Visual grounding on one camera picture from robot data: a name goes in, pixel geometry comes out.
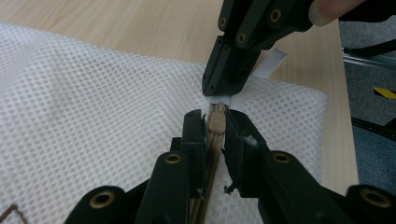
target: white fabric tag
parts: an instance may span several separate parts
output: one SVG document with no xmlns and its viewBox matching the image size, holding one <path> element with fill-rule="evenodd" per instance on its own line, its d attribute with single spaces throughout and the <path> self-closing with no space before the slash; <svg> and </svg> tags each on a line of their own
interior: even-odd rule
<svg viewBox="0 0 396 224">
<path fill-rule="evenodd" d="M 279 49 L 274 49 L 262 63 L 254 70 L 254 77 L 265 77 L 271 76 L 274 71 L 280 66 L 285 60 L 287 54 Z"/>
<path fill-rule="evenodd" d="M 210 104 L 216 105 L 219 103 L 224 103 L 225 105 L 231 105 L 231 96 L 230 95 L 221 95 L 221 96 L 213 96 Z"/>
</svg>

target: brass screw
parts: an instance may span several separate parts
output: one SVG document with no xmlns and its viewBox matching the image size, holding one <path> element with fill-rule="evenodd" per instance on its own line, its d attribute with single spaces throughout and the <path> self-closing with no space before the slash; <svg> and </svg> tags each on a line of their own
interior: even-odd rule
<svg viewBox="0 0 396 224">
<path fill-rule="evenodd" d="M 284 153 L 276 153 L 272 158 L 279 163 L 288 163 L 290 161 L 289 156 Z"/>
<path fill-rule="evenodd" d="M 240 34 L 240 35 L 238 36 L 238 41 L 239 41 L 239 43 L 241 43 L 241 44 L 245 41 L 245 39 L 246 39 L 245 34 Z"/>
<path fill-rule="evenodd" d="M 225 18 L 222 17 L 222 18 L 219 20 L 219 25 L 220 25 L 220 27 L 224 27 L 224 26 L 225 26 L 225 22 L 226 22 Z"/>
<path fill-rule="evenodd" d="M 92 208 L 100 209 L 109 206 L 114 202 L 116 195 L 111 190 L 104 190 L 100 193 L 95 194 L 90 200 L 90 206 Z"/>
<path fill-rule="evenodd" d="M 166 163 L 175 164 L 181 161 L 181 157 L 177 154 L 170 154 L 165 157 Z"/>
<path fill-rule="evenodd" d="M 391 206 L 390 200 L 387 197 L 385 197 L 382 193 L 374 189 L 362 189 L 361 197 L 367 203 L 370 203 L 377 207 L 389 208 Z"/>
<path fill-rule="evenodd" d="M 274 11 L 271 12 L 271 21 L 272 22 L 277 22 L 280 19 L 280 16 L 282 15 L 282 12 L 279 9 L 274 9 Z"/>
</svg>

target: mesh laundry bag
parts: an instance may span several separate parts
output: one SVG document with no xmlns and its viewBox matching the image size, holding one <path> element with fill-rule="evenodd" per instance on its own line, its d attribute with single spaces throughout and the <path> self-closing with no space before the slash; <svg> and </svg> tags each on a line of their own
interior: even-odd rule
<svg viewBox="0 0 396 224">
<path fill-rule="evenodd" d="M 62 223 L 91 189 L 149 178 L 184 114 L 207 113 L 204 70 L 0 24 L 0 213 L 14 204 L 29 223 Z M 251 77 L 231 108 L 320 181 L 325 102 L 319 91 Z M 220 159 L 205 222 L 262 222 L 257 200 L 222 193 L 230 182 Z M 18 212 L 4 222 L 22 223 Z"/>
</svg>

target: yellow object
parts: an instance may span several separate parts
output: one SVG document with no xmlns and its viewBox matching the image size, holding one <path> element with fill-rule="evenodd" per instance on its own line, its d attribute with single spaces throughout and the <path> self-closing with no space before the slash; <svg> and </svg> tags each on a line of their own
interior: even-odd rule
<svg viewBox="0 0 396 224">
<path fill-rule="evenodd" d="M 380 95 L 389 99 L 393 99 L 396 100 L 396 92 L 395 91 L 391 91 L 388 89 L 384 89 L 384 88 L 379 88 L 379 87 L 374 87 L 374 92 L 376 95 Z"/>
</svg>

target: gray carpet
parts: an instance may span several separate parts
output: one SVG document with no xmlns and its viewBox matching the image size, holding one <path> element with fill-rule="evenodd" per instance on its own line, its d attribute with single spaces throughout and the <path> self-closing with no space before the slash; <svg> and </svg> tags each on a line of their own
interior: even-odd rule
<svg viewBox="0 0 396 224">
<path fill-rule="evenodd" d="M 363 48 L 396 39 L 396 16 L 380 23 L 340 22 L 344 48 Z M 396 52 L 387 56 L 396 57 Z M 351 116 L 385 125 L 396 118 L 396 100 L 374 94 L 373 87 L 396 91 L 396 72 L 345 63 Z M 396 143 L 353 127 L 359 181 L 396 195 Z"/>
<path fill-rule="evenodd" d="M 341 21 L 344 48 L 364 48 L 396 39 L 396 16 L 380 23 Z M 396 51 L 387 54 L 396 57 Z M 379 125 L 396 118 L 396 100 L 374 94 L 373 87 L 396 91 L 396 72 L 345 63 L 351 116 Z"/>
<path fill-rule="evenodd" d="M 353 134 L 361 184 L 396 195 L 396 142 L 358 127 Z"/>
</svg>

